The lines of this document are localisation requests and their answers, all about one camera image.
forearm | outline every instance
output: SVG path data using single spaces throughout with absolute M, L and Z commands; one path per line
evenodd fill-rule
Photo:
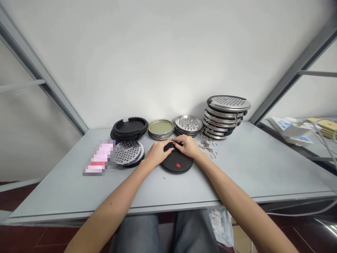
M 224 206 L 260 250 L 297 252 L 259 205 L 220 170 L 207 154 L 199 155 L 196 161 L 209 177 Z
M 151 166 L 143 160 L 84 223 L 65 252 L 100 252 L 123 221 Z

red tile floor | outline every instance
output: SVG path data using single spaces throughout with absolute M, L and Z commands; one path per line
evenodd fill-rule
M 36 185 L 25 186 L 0 193 L 0 210 L 13 211 L 29 195 Z M 326 226 L 313 217 L 282 217 L 271 218 L 285 233 L 300 253 L 336 253 L 337 234 L 332 233 Z M 337 208 L 320 215 L 318 218 L 329 220 L 336 224 Z M 174 213 L 158 214 L 159 223 L 174 222 Z M 59 253 L 63 252 L 78 228 L 65 227 L 27 227 L 0 226 L 1 253 Z M 107 253 L 108 242 L 101 252 Z

white wall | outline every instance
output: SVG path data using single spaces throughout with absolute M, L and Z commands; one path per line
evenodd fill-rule
M 330 0 L 0 0 L 89 128 L 259 107 L 334 11 Z
M 0 85 L 31 80 L 0 41 Z M 39 87 L 0 93 L 0 181 L 46 176 L 79 139 Z
M 337 41 L 309 68 L 337 72 Z M 270 117 L 337 116 L 337 78 L 302 76 L 266 115 Z

person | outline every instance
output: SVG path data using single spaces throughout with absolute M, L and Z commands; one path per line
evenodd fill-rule
M 126 216 L 146 177 L 174 148 L 164 152 L 170 140 L 155 142 L 134 172 L 113 191 L 83 224 L 65 253 L 98 253 L 120 226 L 115 252 L 160 252 L 158 219 L 155 214 Z M 231 180 L 191 136 L 173 138 L 174 146 L 194 159 L 204 170 L 215 191 L 258 252 L 298 252 L 270 217 Z M 176 220 L 174 252 L 219 252 L 207 210 L 180 211 Z

yellow object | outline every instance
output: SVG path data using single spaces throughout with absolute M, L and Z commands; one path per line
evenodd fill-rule
M 316 119 L 316 118 L 307 118 L 307 119 L 312 121 L 312 122 L 316 122 L 316 121 L 320 120 L 320 119 Z
M 318 125 L 323 127 L 325 130 L 331 131 L 332 133 L 337 130 L 337 123 L 326 119 L 320 121 Z
M 334 131 L 337 130 L 337 123 L 330 120 L 324 119 L 321 120 L 318 125 L 322 127 L 321 134 L 327 138 L 332 139 Z
M 330 139 L 333 139 L 333 132 L 331 133 L 331 132 L 328 132 L 324 129 L 322 129 L 320 132 L 323 136 L 325 136 L 327 138 L 330 138 Z

